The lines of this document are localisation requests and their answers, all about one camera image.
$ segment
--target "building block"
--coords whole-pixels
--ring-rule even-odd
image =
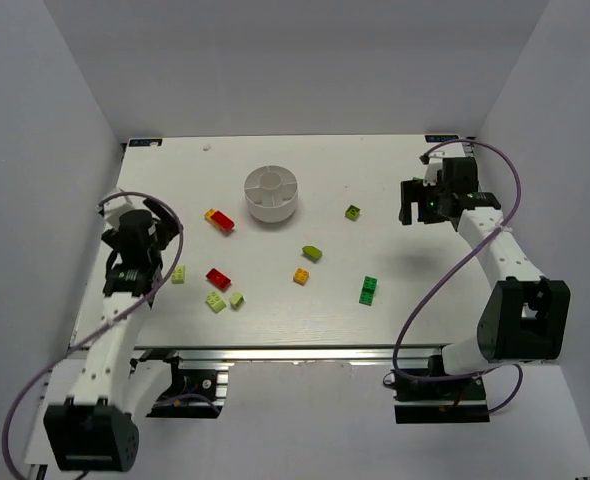
[[[217,292],[211,292],[206,296],[206,303],[213,309],[215,313],[219,313],[226,308],[226,302],[222,300]]]
[[[211,268],[211,270],[206,274],[206,278],[221,291],[226,290],[231,284],[231,279],[216,268]]]
[[[213,214],[216,212],[216,210],[214,208],[211,208],[208,212],[206,212],[204,214],[204,218],[208,221],[208,223],[210,223],[211,225],[213,225],[214,227],[219,228],[219,226],[213,221],[213,219],[211,218],[213,216]]]
[[[235,226],[235,223],[219,210],[210,216],[210,221],[224,233],[229,233]]]
[[[322,251],[319,248],[315,248],[311,245],[303,247],[302,252],[304,252],[304,255],[310,258],[313,262],[317,262],[317,260],[322,257]]]
[[[242,305],[242,303],[244,303],[244,295],[239,292],[235,292],[233,296],[228,299],[228,301],[230,302],[231,307],[237,310]]]
[[[373,294],[362,290],[362,294],[359,296],[359,303],[370,307],[373,304]]]
[[[307,280],[308,280],[308,272],[306,270],[304,270],[303,268],[298,268],[297,271],[295,272],[295,275],[293,275],[293,281],[295,283],[299,283],[300,285],[304,285]]]
[[[377,288],[377,279],[373,277],[364,277],[364,285],[362,286],[362,292],[374,294],[375,288]]]
[[[184,276],[186,274],[186,267],[184,265],[180,265],[173,273],[171,273],[171,283],[184,283]]]
[[[357,217],[359,217],[359,212],[360,212],[359,208],[357,208],[355,205],[350,205],[346,209],[346,213],[344,215],[346,216],[346,218],[349,218],[349,219],[355,221],[355,220],[357,220]]]

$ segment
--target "gray wall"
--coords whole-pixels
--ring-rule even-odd
[[[476,133],[547,0],[46,0],[121,140]]]
[[[0,0],[0,432],[20,386],[65,349],[90,264],[82,260],[99,238],[93,204],[118,159],[42,1]],[[20,463],[40,393],[12,430]]]
[[[514,227],[526,253],[571,287],[561,364],[590,442],[590,2],[551,0],[479,137],[520,171]],[[479,158],[485,187],[508,207],[510,174]]]

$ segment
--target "red block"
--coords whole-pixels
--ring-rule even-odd
[[[211,220],[215,222],[225,233],[230,232],[235,226],[235,222],[233,222],[219,210],[211,215]]]
[[[231,279],[215,268],[211,268],[211,271],[206,274],[206,278],[221,291],[226,290],[231,284]]]

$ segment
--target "green block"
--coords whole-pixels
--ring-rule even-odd
[[[171,283],[184,283],[184,277],[186,274],[186,267],[184,265],[180,265],[171,274]]]
[[[359,303],[370,307],[373,304],[373,294],[362,290],[362,294],[359,296]]]
[[[366,291],[368,293],[375,293],[375,288],[377,288],[377,279],[373,277],[364,277],[364,285],[362,286],[362,291]]]
[[[311,245],[303,247],[302,252],[304,252],[304,255],[310,258],[313,262],[317,262],[317,260],[319,260],[322,256],[322,251],[319,248],[315,248]]]
[[[346,209],[346,213],[344,215],[346,218],[350,218],[351,220],[355,221],[357,220],[357,217],[359,217],[359,212],[359,208],[357,208],[355,205],[350,205],[348,209]]]
[[[239,292],[235,292],[231,296],[231,298],[228,299],[228,301],[230,302],[231,307],[233,307],[235,310],[237,310],[240,307],[240,305],[242,303],[244,303],[244,295],[242,295]]]
[[[219,313],[226,308],[226,303],[217,292],[209,293],[206,297],[206,303],[208,303],[215,313]]]

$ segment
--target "white wall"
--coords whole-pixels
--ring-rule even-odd
[[[20,386],[66,347],[101,231],[94,203],[118,166],[119,145],[42,1],[0,0],[0,432]],[[40,393],[12,430],[20,462]]]
[[[479,138],[505,149],[522,176],[514,226],[527,254],[570,285],[561,364],[590,442],[590,2],[551,0]],[[508,207],[510,174],[478,155],[485,187]]]
[[[476,133],[547,0],[46,0],[121,140]]]

